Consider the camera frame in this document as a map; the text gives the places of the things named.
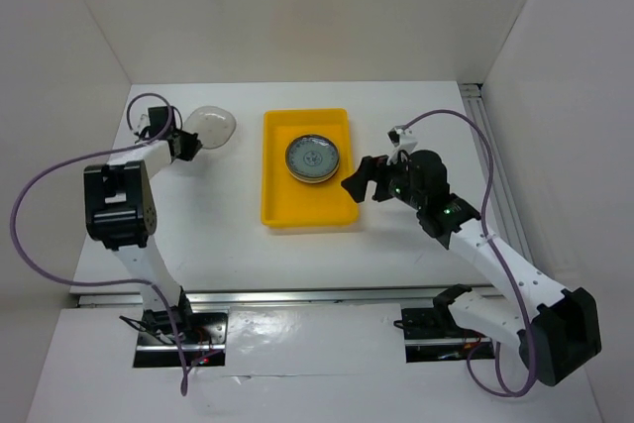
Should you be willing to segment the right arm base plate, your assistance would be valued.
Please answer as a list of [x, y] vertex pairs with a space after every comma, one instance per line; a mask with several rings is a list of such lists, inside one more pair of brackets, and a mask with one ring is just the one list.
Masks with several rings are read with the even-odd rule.
[[493, 360], [491, 340], [481, 334], [444, 324], [440, 314], [431, 307], [403, 308], [393, 326], [402, 332], [405, 359], [409, 364]]

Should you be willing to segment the smoky glass plate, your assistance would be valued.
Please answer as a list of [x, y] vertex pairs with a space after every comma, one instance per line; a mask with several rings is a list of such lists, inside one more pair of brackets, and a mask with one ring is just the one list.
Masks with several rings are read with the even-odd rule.
[[237, 129], [237, 120], [223, 108], [201, 106], [187, 117], [183, 129], [196, 134], [204, 150], [215, 150], [231, 139]]

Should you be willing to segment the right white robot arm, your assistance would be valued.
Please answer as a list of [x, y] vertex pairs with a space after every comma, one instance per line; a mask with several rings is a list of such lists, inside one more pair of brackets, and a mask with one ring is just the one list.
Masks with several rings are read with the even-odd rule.
[[365, 157], [341, 185], [361, 203], [370, 183], [374, 201], [397, 199], [410, 206], [431, 239], [472, 265], [502, 296], [485, 298], [464, 284], [447, 288], [433, 300], [437, 332], [453, 336], [465, 329], [487, 336], [517, 351], [529, 373], [547, 386], [559, 384], [600, 353], [593, 296], [549, 278], [486, 230], [483, 216], [451, 191], [436, 153]]

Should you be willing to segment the blue patterned plate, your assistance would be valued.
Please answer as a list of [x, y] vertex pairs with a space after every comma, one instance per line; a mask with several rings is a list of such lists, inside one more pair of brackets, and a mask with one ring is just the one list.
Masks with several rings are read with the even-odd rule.
[[320, 135], [302, 135], [293, 139], [284, 154], [290, 174], [330, 175], [338, 171], [340, 153], [336, 145]]

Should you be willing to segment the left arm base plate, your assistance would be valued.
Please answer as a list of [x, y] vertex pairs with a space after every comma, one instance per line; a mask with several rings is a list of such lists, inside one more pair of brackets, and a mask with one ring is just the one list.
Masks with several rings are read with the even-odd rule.
[[[138, 331], [133, 367], [135, 369], [179, 368], [180, 360], [172, 335], [150, 331], [141, 321], [126, 319]], [[229, 324], [227, 310], [194, 312], [192, 328], [179, 338], [185, 362], [189, 367], [223, 367], [226, 362], [226, 341]]]

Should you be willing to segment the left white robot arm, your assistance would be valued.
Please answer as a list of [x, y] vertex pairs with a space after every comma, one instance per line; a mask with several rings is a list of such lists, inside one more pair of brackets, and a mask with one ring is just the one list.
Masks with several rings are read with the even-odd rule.
[[139, 287], [140, 328], [182, 343], [194, 334], [196, 320], [185, 291], [159, 252], [151, 179], [176, 160], [192, 160], [201, 144], [197, 135], [176, 126], [170, 106], [149, 110], [148, 129], [149, 145], [84, 170], [85, 225], [90, 238], [112, 252]]

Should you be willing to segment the cream plate with calligraphy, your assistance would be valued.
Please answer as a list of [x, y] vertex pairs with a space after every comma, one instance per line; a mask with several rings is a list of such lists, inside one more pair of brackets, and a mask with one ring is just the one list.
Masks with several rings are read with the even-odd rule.
[[333, 178], [336, 175], [336, 172], [330, 175], [323, 175], [323, 176], [315, 176], [315, 177], [311, 177], [311, 176], [305, 176], [305, 175], [301, 175], [301, 174], [294, 174], [292, 173], [291, 176], [302, 182], [302, 183], [306, 183], [306, 184], [320, 184], [320, 183], [324, 183], [327, 182], [328, 180], [330, 180], [331, 178]]

